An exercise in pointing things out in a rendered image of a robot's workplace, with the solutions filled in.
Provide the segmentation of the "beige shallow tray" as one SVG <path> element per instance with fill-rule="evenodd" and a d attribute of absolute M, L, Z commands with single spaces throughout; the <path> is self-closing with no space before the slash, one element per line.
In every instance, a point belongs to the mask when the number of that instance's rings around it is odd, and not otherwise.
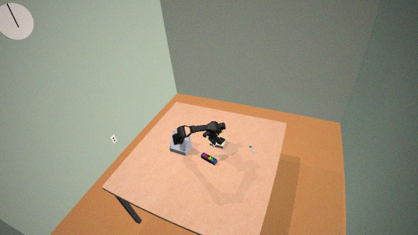
<path fill-rule="evenodd" d="M 216 142 L 216 148 L 221 148 L 221 149 L 223 149 L 224 147 L 225 147 L 225 145 L 226 145 L 226 143 L 227 143 L 227 139 L 225 139 L 225 141 L 223 142 L 223 144 L 222 145 L 219 145 L 219 144 L 217 144 L 217 142 Z M 213 144 L 210 142 L 210 146 L 213 146 Z"/>

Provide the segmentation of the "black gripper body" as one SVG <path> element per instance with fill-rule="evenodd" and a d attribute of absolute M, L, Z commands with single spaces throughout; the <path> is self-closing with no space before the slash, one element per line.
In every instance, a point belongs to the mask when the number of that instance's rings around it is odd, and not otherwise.
<path fill-rule="evenodd" d="M 205 131 L 204 133 L 203 133 L 203 137 L 204 138 L 206 138 L 208 136 L 208 138 L 209 139 L 213 139 L 214 141 L 216 141 L 217 142 L 217 144 L 219 144 L 219 145 L 222 145 L 223 144 L 223 142 L 225 141 L 225 139 L 224 138 L 222 138 L 222 137 L 218 137 L 218 135 L 217 135 L 217 132 L 216 133 L 214 133 L 214 134 L 212 134 L 212 133 L 210 133 L 210 132 L 208 132 L 208 131 Z"/>

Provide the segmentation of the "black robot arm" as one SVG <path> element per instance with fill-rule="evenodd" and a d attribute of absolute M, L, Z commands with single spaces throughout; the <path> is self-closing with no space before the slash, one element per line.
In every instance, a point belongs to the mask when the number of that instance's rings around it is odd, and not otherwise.
<path fill-rule="evenodd" d="M 186 132 L 185 132 L 185 127 L 189 127 L 190 128 L 190 133 L 186 136 Z M 212 134 L 216 133 L 219 134 L 221 133 L 222 130 L 226 129 L 226 125 L 224 122 L 222 123 L 218 123 L 216 121 L 211 121 L 209 124 L 207 125 L 201 125 L 201 126 L 180 126 L 178 127 L 177 133 L 175 133 L 173 136 L 173 142 L 174 145 L 178 145 L 183 143 L 184 138 L 189 137 L 192 133 L 195 132 L 200 132 L 200 131 L 208 131 Z"/>

